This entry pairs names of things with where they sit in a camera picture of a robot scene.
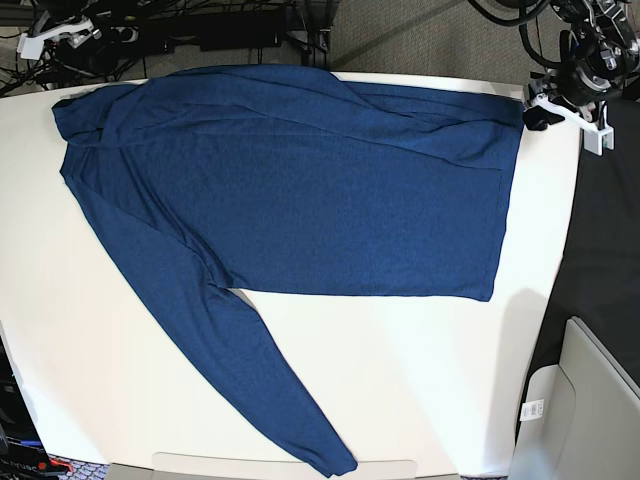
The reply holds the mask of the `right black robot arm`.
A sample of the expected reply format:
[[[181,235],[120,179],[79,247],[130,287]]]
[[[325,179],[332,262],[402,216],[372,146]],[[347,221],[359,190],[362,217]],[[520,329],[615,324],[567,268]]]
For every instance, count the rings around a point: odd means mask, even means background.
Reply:
[[[29,63],[103,77],[119,65],[119,49],[139,39],[136,1],[34,1],[36,19],[16,52]]]

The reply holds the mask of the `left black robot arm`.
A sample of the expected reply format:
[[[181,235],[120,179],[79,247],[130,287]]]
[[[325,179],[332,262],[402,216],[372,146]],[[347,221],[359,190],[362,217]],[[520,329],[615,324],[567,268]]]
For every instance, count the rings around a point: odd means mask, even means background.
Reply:
[[[624,1],[501,1],[518,16],[505,19],[479,2],[470,5],[486,20],[517,28],[522,46],[542,73],[532,73],[523,119],[527,129],[543,131],[567,118],[605,126],[607,102],[623,94],[626,81],[639,73],[639,37]],[[568,29],[560,32],[557,61],[535,49],[529,25],[550,9]]]

